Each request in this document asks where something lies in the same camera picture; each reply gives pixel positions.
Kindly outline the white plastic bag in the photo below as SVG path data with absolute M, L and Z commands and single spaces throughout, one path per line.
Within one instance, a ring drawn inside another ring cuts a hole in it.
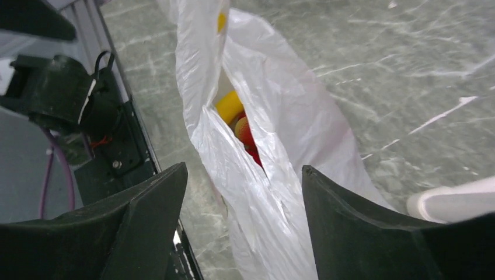
M 176 80 L 189 138 L 228 209 L 245 279 L 316 279 L 301 187 L 304 165 L 389 208 L 345 116 L 286 39 L 229 1 L 160 1 L 176 25 Z M 245 152 L 215 98 L 225 73 L 259 151 Z

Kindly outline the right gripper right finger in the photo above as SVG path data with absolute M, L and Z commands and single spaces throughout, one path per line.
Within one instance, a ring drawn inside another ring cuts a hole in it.
M 380 206 L 302 168 L 319 279 L 493 279 L 494 214 L 440 224 Z

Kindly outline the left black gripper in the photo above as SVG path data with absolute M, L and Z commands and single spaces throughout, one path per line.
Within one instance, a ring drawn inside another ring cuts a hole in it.
M 48 1 L 1 1 L 1 30 L 74 41 L 75 26 Z M 123 117 L 112 73 L 115 55 L 103 51 L 93 74 L 66 55 L 18 55 L 1 107 L 63 135 L 82 132 L 97 139 L 111 135 Z

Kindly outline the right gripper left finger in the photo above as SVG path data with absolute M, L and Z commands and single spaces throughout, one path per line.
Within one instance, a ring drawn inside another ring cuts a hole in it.
M 1 225 L 2 279 L 175 279 L 185 163 L 50 220 Z

